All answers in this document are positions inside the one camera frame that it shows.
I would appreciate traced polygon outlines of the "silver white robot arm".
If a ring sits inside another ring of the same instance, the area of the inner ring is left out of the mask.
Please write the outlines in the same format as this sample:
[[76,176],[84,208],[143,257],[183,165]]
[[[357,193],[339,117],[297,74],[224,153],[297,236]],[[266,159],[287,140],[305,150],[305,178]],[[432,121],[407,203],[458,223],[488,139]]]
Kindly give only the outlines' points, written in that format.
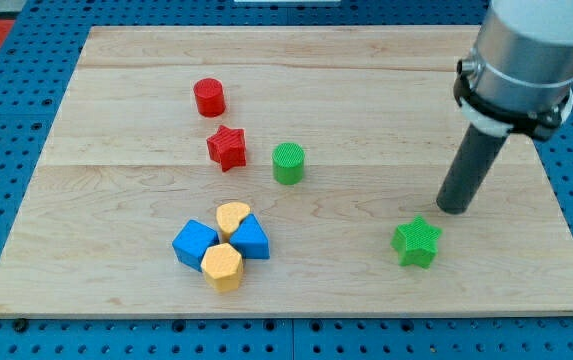
[[572,111],[572,84],[573,0],[493,0],[453,92],[478,132],[545,141]]

